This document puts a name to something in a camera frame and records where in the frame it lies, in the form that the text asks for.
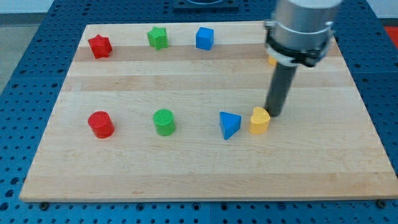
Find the yellow block behind arm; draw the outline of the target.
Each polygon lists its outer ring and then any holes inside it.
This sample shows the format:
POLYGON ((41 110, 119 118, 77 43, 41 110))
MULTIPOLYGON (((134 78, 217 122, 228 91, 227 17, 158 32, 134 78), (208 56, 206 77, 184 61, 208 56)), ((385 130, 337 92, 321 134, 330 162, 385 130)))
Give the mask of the yellow block behind arm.
POLYGON ((268 57, 268 62, 270 65, 276 66, 277 65, 277 60, 272 57, 271 55, 268 57))

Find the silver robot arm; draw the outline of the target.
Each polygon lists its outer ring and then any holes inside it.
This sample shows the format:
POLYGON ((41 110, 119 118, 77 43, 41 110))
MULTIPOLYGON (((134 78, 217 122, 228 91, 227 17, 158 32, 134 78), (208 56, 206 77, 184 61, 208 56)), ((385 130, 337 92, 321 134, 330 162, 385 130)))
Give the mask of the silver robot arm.
POLYGON ((268 54, 282 65, 314 67, 328 52, 342 0, 277 0, 264 22, 268 54))

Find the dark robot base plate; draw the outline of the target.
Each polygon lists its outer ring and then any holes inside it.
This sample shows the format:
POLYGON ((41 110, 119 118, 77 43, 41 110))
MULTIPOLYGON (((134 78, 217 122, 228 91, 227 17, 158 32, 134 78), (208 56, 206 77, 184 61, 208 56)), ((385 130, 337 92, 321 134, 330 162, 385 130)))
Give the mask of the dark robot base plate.
POLYGON ((172 0, 174 11, 239 9, 239 0, 172 0))

